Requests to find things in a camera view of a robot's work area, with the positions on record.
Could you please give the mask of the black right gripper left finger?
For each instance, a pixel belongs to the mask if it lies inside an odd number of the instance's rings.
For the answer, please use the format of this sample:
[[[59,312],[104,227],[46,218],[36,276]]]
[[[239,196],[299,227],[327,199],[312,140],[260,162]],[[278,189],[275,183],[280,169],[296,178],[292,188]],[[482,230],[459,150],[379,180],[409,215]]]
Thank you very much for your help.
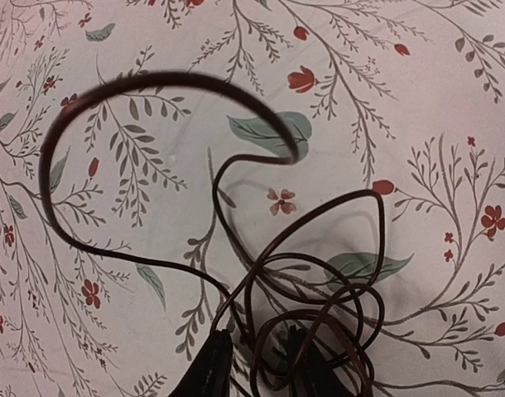
[[[212,332],[170,397],[229,397],[233,342],[228,330]]]

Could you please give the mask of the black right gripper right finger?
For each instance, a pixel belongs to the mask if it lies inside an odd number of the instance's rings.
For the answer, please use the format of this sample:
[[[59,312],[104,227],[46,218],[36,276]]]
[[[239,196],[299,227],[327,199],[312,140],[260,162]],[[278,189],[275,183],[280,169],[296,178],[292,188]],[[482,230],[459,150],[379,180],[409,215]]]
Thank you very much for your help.
[[[292,364],[303,345],[307,331],[291,326],[286,343],[287,360]],[[351,396],[318,347],[312,342],[301,357],[289,384],[289,396]]]

